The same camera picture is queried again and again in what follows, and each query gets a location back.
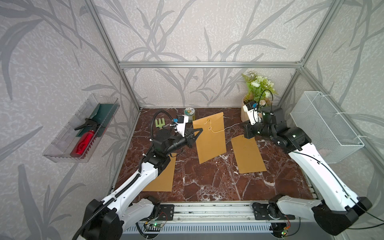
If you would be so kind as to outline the kraft file bag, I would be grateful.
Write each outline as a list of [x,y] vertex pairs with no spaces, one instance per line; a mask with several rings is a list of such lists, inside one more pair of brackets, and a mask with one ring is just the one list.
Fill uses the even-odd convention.
[[195,120],[193,127],[204,130],[196,140],[200,164],[227,152],[223,112]]
[[240,174],[267,170],[254,138],[247,139],[244,135],[240,135],[232,138],[231,143]]
[[171,161],[166,169],[151,183],[149,183],[143,192],[171,192],[174,181],[175,165],[177,154],[171,154]]

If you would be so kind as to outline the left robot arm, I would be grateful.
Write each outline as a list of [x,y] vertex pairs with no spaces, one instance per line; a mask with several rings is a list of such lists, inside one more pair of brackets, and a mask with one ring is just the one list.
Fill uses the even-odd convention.
[[192,148],[202,132],[202,128],[186,129],[183,135],[172,135],[167,129],[158,131],[135,173],[101,201],[92,200],[87,205],[73,239],[118,240],[129,227],[154,217],[159,205],[155,199],[145,198],[136,204],[134,199],[167,168],[172,153],[184,146]]

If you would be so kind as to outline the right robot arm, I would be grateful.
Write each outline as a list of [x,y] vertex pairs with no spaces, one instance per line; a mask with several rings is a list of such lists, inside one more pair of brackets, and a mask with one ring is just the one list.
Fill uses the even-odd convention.
[[283,109],[277,106],[258,109],[244,105],[241,113],[244,137],[271,140],[294,160],[318,188],[322,200],[304,200],[276,195],[267,204],[254,203],[256,220],[289,220],[291,217],[316,222],[326,233],[337,236],[349,229],[372,207],[366,197],[348,188],[320,156],[310,137],[300,128],[287,126]]

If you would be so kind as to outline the green garden hand fork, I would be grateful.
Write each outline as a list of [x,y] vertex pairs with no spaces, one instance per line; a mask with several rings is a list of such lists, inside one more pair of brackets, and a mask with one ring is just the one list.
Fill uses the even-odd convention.
[[155,119],[155,127],[158,129],[162,129],[166,125],[166,121],[164,118],[156,118]]

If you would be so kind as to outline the peach flower pot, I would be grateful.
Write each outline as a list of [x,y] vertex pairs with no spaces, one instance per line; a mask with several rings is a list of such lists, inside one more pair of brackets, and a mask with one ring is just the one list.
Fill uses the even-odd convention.
[[250,106],[250,102],[246,102],[241,107],[241,121],[246,122],[249,121],[249,112],[252,110],[252,106]]

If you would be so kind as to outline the small labelled tin can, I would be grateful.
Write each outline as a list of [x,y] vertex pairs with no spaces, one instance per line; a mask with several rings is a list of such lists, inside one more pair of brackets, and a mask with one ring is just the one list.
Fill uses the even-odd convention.
[[189,123],[192,123],[196,119],[196,110],[194,108],[185,108],[184,115],[188,116]]

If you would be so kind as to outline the green artificial plant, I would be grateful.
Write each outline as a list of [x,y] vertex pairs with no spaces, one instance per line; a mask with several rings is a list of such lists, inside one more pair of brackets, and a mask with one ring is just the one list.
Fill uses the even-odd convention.
[[243,98],[243,103],[255,101],[262,106],[270,106],[273,103],[274,95],[277,94],[274,88],[274,83],[267,77],[250,71],[247,74],[242,74],[247,86],[247,93]]

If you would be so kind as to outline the green dustpan scoop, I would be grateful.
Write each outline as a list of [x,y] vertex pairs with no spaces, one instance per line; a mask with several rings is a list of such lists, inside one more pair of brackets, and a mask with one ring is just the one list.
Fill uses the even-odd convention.
[[77,137],[81,137],[83,134],[93,130],[96,133],[96,137],[100,138],[110,123],[115,111],[115,104],[98,104],[90,118],[86,118],[84,124],[75,128],[76,131],[80,131]]

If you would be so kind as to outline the left circuit board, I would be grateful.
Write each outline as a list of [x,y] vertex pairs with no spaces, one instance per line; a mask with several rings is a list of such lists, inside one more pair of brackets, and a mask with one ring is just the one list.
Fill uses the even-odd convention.
[[160,232],[165,225],[166,225],[165,221],[152,222],[152,223],[147,222],[143,225],[144,232]]

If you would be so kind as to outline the circuit board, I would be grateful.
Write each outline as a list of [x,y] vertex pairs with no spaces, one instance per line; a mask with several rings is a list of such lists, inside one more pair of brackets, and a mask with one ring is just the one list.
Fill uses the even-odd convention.
[[143,225],[144,232],[160,232],[165,225],[166,225],[165,221],[152,222],[152,223],[147,222]]
[[288,236],[291,224],[287,223],[271,223],[271,235],[277,239],[283,239]]

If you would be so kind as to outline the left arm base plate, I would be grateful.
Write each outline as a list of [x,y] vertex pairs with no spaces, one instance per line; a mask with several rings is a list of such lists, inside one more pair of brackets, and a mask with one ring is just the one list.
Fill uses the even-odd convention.
[[158,221],[172,221],[175,213],[175,205],[173,204],[157,204],[145,215],[141,221],[158,220]]

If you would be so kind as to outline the aluminium front rail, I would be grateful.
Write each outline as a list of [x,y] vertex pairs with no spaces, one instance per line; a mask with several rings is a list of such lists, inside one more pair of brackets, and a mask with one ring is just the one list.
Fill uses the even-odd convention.
[[[223,203],[222,205],[175,205],[173,220],[181,215],[182,219],[240,219],[248,215],[254,215],[252,204],[245,203]],[[304,201],[297,199],[296,202],[279,200],[263,204],[276,204],[285,215],[293,215],[296,218],[304,218],[314,221],[320,226],[329,227],[337,221],[337,212],[331,211],[324,202]]]

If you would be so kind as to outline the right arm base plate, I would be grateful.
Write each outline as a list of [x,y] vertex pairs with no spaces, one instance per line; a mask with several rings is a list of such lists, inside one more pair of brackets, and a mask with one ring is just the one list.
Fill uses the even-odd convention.
[[255,220],[295,220],[296,217],[293,215],[283,214],[276,204],[263,204],[263,203],[253,203],[252,204],[253,213]]

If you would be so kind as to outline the aluminium frame back bar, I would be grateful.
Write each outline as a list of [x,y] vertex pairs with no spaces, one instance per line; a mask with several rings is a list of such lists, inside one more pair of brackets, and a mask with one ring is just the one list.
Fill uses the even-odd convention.
[[300,62],[121,62],[121,69],[133,68],[283,68],[298,69]]

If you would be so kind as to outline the clear plastic wall bin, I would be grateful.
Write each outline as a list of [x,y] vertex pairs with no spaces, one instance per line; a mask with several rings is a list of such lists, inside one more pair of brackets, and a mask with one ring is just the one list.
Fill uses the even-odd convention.
[[116,111],[114,112],[110,121],[111,123],[120,107],[119,99],[116,97],[105,97],[91,94],[72,116],[69,122],[64,126],[64,128],[59,132],[56,138],[43,151],[43,156],[54,163],[87,163],[90,160],[93,152],[96,150],[110,123],[100,138],[97,138],[95,134],[93,144],[90,146],[86,156],[83,159],[73,158],[70,156],[70,154],[81,138],[77,137],[77,134],[80,131],[76,131],[75,128],[84,124],[86,118],[90,118],[92,112],[98,104],[115,104]]

